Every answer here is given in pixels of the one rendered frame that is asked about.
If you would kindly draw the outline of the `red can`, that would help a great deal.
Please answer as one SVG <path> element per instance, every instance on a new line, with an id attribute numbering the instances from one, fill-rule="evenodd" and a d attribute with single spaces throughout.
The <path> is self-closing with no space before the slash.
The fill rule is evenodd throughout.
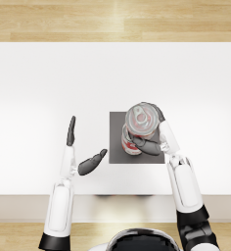
<path id="1" fill-rule="evenodd" d="M 151 139 L 160 123 L 153 105 L 141 102 L 131 107 L 125 116 L 127 130 L 135 136 Z"/>
<path id="2" fill-rule="evenodd" d="M 122 127 L 121 145 L 122 145 L 123 150 L 129 155 L 137 156 L 137 155 L 140 155 L 142 153 L 142 151 L 139 150 L 135 146 L 135 144 L 131 141 L 131 139 L 130 139 L 130 137 L 128 135 L 126 125 L 123 125 L 123 127 Z"/>

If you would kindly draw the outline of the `dark grey square mat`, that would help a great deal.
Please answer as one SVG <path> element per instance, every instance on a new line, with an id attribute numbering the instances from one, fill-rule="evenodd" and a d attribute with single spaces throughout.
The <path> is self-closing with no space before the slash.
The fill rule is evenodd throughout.
<path id="1" fill-rule="evenodd" d="M 151 156 L 142 153 L 137 156 L 127 154 L 121 145 L 122 126 L 125 121 L 125 112 L 110 112 L 110 164 L 163 164 L 164 154 Z"/>

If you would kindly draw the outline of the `robot body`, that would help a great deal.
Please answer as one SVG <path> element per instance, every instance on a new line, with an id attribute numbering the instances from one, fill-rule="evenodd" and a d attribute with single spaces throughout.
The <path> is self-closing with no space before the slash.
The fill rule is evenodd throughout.
<path id="1" fill-rule="evenodd" d="M 117 233 L 108 243 L 88 251 L 181 251 L 167 233 L 153 228 L 129 228 Z"/>

